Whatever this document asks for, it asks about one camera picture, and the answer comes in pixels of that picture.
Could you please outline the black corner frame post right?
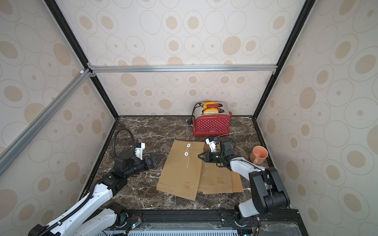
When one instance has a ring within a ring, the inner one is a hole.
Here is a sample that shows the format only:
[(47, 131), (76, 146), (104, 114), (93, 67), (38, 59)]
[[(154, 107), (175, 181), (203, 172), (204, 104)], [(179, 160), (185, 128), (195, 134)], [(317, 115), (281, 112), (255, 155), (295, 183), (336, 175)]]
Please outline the black corner frame post right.
[(280, 75), (280, 72), (282, 71), (286, 61), (287, 61), (287, 58), (299, 36), (299, 34), (301, 33), (302, 31), (302, 28), (303, 26), (305, 25), (305, 22), (308, 18), (308, 16), (310, 15), (310, 12), (315, 4), (315, 0), (307, 0), (304, 2), (304, 5), (298, 15), (298, 18), (297, 20), (295, 21), (295, 24), (293, 26), (293, 29), (291, 30), (290, 32), (290, 35), (288, 37), (288, 40), (287, 42), (285, 43), (284, 45), (284, 48), (283, 48), (283, 51), (278, 59), (278, 62), (277, 62), (277, 69), (276, 71), (272, 74), (272, 76), (270, 77), (269, 81), (268, 81), (268, 84), (264, 90), (264, 93), (262, 94), (262, 97), (257, 105), (257, 108), (253, 114), (253, 119), (256, 121), (269, 97), (269, 94), (271, 93), (274, 85), (275, 85), (275, 82), (278, 78), (278, 76)]

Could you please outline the black corner frame post left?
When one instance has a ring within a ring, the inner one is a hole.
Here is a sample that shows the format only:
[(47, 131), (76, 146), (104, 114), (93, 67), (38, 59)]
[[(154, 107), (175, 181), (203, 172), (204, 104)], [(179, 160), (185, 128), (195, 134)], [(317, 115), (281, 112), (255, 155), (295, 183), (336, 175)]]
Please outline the black corner frame post left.
[[(65, 19), (64, 15), (62, 14), (58, 4), (56, 1), (51, 0), (45, 0), (44, 3), (47, 5), (47, 8), (51, 12), (53, 18), (56, 20), (58, 26), (60, 27), (61, 31), (65, 35), (66, 40), (72, 47), (74, 54), (77, 56), (79, 61), (81, 62), (84, 69), (89, 69), (90, 72), (93, 73), (92, 69), (88, 66), (89, 60), (83, 51), (82, 46), (79, 44), (79, 41), (77, 40), (76, 36), (74, 35), (73, 31), (71, 30), (71, 27), (69, 26), (67, 20)], [(105, 92), (104, 87), (102, 86), (99, 78), (93, 73), (91, 76), (91, 81), (94, 84), (97, 92), (101, 96), (103, 102), (105, 103), (106, 107), (110, 111), (111, 115), (115, 120), (119, 118), (119, 114), (116, 111), (115, 107), (113, 106), (113, 103), (110, 101), (109, 96)]]

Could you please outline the aluminium rail left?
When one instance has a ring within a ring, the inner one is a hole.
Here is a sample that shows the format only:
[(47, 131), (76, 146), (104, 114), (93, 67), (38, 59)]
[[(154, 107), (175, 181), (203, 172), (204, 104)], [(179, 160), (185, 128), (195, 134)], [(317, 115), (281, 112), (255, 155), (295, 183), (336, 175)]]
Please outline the aluminium rail left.
[(57, 111), (66, 103), (76, 89), (89, 77), (91, 70), (85, 69), (73, 79), (62, 92), (27, 126), (27, 128), (8, 146), (1, 155), (1, 174), (3, 174), (26, 146), (46, 126)]

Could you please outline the kraft file bag stack top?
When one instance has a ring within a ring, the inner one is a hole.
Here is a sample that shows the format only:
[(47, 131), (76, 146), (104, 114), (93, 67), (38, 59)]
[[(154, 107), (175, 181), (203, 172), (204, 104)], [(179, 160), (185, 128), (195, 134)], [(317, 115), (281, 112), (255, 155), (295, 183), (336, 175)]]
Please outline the kraft file bag stack top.
[(216, 163), (202, 162), (198, 192), (203, 194), (232, 193), (231, 171)]

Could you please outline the aluminium rail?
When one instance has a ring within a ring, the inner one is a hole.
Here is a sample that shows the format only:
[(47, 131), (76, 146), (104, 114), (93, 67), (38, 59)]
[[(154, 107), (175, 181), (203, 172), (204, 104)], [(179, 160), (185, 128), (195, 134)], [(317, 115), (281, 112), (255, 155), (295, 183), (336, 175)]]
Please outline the aluminium rail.
[(66, 103), (76, 89), (89, 77), (91, 70), (85, 69), (73, 79), (62, 92), (27, 126), (27, 128), (8, 146), (1, 155), (1, 174), (3, 174), (26, 146), (46, 126), (57, 111)]
[(154, 65), (154, 66), (91, 66), (94, 73), (176, 73), (176, 72), (240, 72), (275, 71), (277, 65)]

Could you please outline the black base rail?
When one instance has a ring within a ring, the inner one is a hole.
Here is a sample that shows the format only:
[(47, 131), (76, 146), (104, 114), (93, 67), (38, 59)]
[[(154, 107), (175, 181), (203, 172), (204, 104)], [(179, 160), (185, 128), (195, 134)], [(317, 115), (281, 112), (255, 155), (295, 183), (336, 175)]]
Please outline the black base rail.
[(121, 210), (121, 219), (103, 230), (107, 235), (129, 235), (132, 225), (147, 231), (223, 231), (235, 230), (238, 236), (305, 236), (307, 231), (299, 212), (278, 210), (242, 218), (234, 209), (218, 210)]

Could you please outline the aluminium rail back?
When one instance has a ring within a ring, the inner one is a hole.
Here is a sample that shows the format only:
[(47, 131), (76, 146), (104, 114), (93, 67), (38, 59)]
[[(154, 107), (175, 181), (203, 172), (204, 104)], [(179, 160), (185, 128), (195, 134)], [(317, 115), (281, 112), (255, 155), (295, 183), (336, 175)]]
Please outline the aluminium rail back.
[(94, 73), (176, 73), (176, 72), (240, 72), (275, 71), (277, 65), (154, 65), (154, 66), (91, 66)]

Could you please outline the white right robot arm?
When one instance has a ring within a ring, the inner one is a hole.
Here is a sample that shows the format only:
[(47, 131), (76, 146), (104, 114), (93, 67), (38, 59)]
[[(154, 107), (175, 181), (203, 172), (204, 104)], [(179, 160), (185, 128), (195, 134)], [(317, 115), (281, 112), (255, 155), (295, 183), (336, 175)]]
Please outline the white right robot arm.
[(239, 215), (243, 218), (272, 213), (277, 209), (290, 206), (290, 199), (279, 172), (274, 167), (264, 168), (234, 153), (232, 141), (219, 142), (206, 139), (209, 150), (198, 155), (206, 163), (227, 168), (249, 180), (252, 197), (238, 205)]

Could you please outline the kraft file bag stack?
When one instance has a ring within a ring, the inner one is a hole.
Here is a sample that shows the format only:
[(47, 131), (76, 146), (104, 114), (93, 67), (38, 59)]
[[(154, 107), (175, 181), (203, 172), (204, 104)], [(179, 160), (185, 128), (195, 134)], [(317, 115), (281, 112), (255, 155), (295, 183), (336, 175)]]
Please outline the kraft file bag stack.
[(203, 194), (242, 193), (244, 188), (240, 175), (230, 172), (230, 174), (226, 174), (225, 178), (216, 178), (215, 175), (202, 176), (198, 191)]
[(202, 162), (198, 192), (203, 194), (232, 193), (231, 171), (216, 163)]

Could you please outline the orange cup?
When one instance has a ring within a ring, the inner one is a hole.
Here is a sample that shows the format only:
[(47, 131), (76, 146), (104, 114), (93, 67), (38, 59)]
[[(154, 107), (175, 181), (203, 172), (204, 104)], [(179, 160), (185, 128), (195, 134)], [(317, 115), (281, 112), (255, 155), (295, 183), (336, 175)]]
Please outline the orange cup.
[(254, 164), (261, 164), (266, 160), (268, 155), (269, 153), (266, 148), (264, 148), (263, 146), (255, 146), (253, 148), (253, 151), (251, 152), (250, 160)]

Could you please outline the red toaster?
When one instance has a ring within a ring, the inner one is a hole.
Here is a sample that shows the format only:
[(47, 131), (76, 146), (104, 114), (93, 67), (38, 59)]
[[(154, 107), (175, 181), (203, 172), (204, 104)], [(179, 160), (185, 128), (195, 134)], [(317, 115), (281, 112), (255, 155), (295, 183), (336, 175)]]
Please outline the red toaster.
[(221, 136), (230, 133), (232, 112), (218, 101), (198, 102), (192, 111), (195, 136)]

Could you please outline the kraft file bag stack bottom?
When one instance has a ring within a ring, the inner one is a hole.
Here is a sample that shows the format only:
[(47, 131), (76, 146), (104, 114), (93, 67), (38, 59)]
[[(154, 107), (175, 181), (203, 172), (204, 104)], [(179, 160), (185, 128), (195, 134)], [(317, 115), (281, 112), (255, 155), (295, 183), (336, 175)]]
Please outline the kraft file bag stack bottom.
[(244, 188), (240, 175), (230, 172), (230, 174), (226, 174), (225, 178), (216, 178), (215, 175), (202, 176), (198, 191), (203, 194), (242, 193)]

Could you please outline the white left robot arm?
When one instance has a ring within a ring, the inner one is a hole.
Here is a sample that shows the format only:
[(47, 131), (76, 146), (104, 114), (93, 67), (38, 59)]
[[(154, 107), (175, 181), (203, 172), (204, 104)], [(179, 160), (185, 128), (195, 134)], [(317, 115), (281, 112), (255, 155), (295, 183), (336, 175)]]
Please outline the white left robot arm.
[(158, 161), (153, 153), (140, 159), (131, 151), (121, 152), (115, 157), (113, 170), (103, 176), (83, 199), (46, 226), (40, 224), (34, 226), (29, 235), (72, 236), (100, 206), (126, 186), (128, 178), (153, 169), (157, 165)]

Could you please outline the black corner frame post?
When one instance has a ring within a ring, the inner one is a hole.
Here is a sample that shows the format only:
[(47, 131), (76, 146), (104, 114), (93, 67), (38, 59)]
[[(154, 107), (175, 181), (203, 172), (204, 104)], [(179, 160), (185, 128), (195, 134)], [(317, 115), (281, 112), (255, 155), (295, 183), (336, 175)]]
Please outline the black corner frame post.
[(283, 51), (278, 59), (278, 62), (277, 62), (277, 69), (276, 71), (272, 74), (272, 76), (270, 77), (269, 81), (268, 81), (268, 84), (264, 90), (264, 93), (262, 94), (262, 97), (257, 105), (257, 108), (253, 114), (253, 119), (256, 121), (269, 97), (269, 94), (271, 93), (274, 85), (275, 85), (275, 82), (278, 78), (278, 76), (280, 75), (280, 72), (282, 71), (286, 61), (287, 61), (287, 58), (299, 36), (299, 34), (301, 33), (302, 31), (302, 28), (303, 26), (305, 25), (305, 22), (308, 18), (308, 16), (310, 15), (310, 12), (315, 4), (315, 0), (307, 0), (304, 2), (304, 5), (298, 15), (298, 18), (297, 20), (295, 21), (295, 24), (293, 26), (293, 29), (291, 30), (290, 32), (290, 35), (288, 37), (288, 40), (287, 42), (285, 43), (284, 45), (284, 48), (283, 48)]
[[(89, 69), (90, 72), (93, 73), (92, 69), (88, 66), (89, 60), (83, 51), (82, 46), (79, 44), (79, 41), (77, 40), (76, 36), (74, 35), (73, 31), (71, 30), (71, 27), (69, 26), (67, 20), (65, 19), (64, 15), (62, 14), (58, 4), (56, 1), (51, 0), (45, 0), (44, 3), (47, 5), (47, 8), (51, 12), (53, 18), (56, 20), (58, 26), (60, 27), (61, 31), (65, 35), (66, 40), (72, 47), (74, 54), (77, 56), (79, 61), (81, 62), (84, 69)], [(106, 107), (110, 111), (111, 115), (115, 120), (119, 118), (119, 114), (116, 111), (115, 107), (113, 106), (113, 103), (110, 101), (109, 96), (105, 92), (104, 87), (102, 86), (99, 78), (93, 73), (91, 76), (91, 81), (94, 84), (97, 92), (101, 96), (103, 102), (105, 103)]]

